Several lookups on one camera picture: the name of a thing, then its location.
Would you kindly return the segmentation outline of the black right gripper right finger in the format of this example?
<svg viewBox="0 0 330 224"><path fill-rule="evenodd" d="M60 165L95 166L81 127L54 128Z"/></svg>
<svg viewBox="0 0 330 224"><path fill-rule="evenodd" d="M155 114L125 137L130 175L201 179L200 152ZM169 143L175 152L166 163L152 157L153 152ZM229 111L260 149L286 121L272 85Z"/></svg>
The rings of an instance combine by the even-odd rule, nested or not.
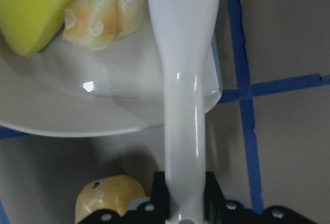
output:
<svg viewBox="0 0 330 224"><path fill-rule="evenodd" d="M207 223L251 223L251 213L235 200L226 200L213 172L206 173L205 216Z"/></svg>

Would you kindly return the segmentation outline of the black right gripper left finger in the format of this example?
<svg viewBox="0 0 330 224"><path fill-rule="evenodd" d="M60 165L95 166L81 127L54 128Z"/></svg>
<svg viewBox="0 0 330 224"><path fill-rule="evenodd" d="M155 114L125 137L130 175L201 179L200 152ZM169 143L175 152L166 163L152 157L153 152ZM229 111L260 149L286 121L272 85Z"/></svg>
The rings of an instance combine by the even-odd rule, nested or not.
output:
<svg viewBox="0 0 330 224"><path fill-rule="evenodd" d="M127 223L166 223L170 216L170 195L163 171L153 174L151 195L131 201L127 210Z"/></svg>

